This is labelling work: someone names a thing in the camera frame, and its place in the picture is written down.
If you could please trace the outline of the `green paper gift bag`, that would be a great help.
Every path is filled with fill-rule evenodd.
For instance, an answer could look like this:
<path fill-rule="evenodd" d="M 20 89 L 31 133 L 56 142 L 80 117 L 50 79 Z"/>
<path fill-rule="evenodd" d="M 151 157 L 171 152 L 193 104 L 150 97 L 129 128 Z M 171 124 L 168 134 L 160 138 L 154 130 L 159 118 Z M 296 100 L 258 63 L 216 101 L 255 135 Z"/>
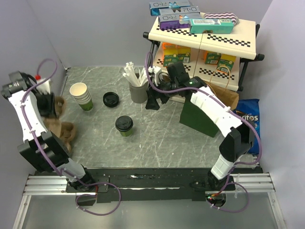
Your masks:
<path fill-rule="evenodd" d="M 229 106 L 231 110 L 234 110 L 237 107 L 239 101 L 239 94 L 237 92 L 222 88 L 210 82 L 206 83 L 215 96 L 226 106 Z M 215 137 L 219 131 L 212 120 L 187 99 L 184 102 L 180 115 L 180 123 L 212 138 Z"/>

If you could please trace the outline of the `brown two-cup carrier tray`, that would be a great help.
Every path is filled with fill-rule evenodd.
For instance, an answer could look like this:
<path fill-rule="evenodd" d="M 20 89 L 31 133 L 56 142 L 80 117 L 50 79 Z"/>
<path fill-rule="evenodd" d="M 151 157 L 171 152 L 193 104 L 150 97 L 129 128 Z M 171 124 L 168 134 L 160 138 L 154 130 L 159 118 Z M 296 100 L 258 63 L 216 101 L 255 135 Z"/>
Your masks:
<path fill-rule="evenodd" d="M 58 138 L 60 138 L 63 130 L 63 122 L 61 121 L 61 116 L 65 112 L 66 105 L 66 100 L 63 97 L 55 96 L 54 107 L 56 115 L 43 119 L 47 130 L 53 132 Z"/>

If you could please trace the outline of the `green paper coffee cup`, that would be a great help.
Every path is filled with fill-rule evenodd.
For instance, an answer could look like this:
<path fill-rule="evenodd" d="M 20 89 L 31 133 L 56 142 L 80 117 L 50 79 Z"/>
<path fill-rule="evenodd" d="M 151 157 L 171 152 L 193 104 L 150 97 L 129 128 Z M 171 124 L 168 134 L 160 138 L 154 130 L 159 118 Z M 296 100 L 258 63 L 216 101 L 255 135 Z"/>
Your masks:
<path fill-rule="evenodd" d="M 128 137 L 132 134 L 132 127 L 118 128 L 118 131 L 122 136 Z"/>

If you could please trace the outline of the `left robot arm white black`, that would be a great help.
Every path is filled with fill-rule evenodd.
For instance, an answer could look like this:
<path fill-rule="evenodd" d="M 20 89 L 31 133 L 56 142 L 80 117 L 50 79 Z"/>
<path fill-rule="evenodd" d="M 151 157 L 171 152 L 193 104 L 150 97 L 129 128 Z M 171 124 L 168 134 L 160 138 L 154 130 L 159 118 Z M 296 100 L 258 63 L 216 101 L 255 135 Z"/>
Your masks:
<path fill-rule="evenodd" d="M 30 75 L 19 71 L 9 74 L 10 83 L 1 95 L 16 111 L 23 132 L 18 151 L 38 172 L 55 172 L 67 179 L 77 191 L 89 192 L 94 179 L 89 171 L 74 162 L 64 142 L 44 124 L 44 118 L 56 118 L 54 93 L 42 94 Z"/>

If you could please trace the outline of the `black plastic cup lid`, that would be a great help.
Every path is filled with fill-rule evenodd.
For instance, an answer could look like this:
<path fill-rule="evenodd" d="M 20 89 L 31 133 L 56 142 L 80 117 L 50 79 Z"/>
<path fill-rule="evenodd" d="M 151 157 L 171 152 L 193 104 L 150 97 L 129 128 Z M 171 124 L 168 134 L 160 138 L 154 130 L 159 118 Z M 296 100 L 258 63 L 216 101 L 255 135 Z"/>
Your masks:
<path fill-rule="evenodd" d="M 133 127 L 133 120 L 127 116 L 123 115 L 116 119 L 115 127 L 118 128 L 126 128 L 126 127 Z"/>

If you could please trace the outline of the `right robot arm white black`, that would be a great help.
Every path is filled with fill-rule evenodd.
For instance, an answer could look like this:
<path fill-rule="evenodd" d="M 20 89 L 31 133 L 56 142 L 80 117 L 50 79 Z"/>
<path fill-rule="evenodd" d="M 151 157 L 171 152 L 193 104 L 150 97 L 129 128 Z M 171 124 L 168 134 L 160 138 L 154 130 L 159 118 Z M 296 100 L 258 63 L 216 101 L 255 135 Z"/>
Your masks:
<path fill-rule="evenodd" d="M 200 127 L 205 123 L 216 126 L 224 136 L 219 146 L 220 155 L 209 172 L 208 184 L 213 190 L 219 190 L 225 184 L 225 177 L 233 168 L 241 164 L 242 155 L 249 152 L 259 135 L 252 121 L 247 121 L 226 106 L 211 88 L 199 77 L 190 78 L 182 63 L 177 62 L 168 71 L 170 80 L 162 77 L 162 70 L 157 66 L 144 65 L 144 76 L 148 82 L 147 109 L 158 110 L 158 99 L 166 103 L 170 97 L 179 95 L 192 105 L 198 114 L 188 119 Z"/>

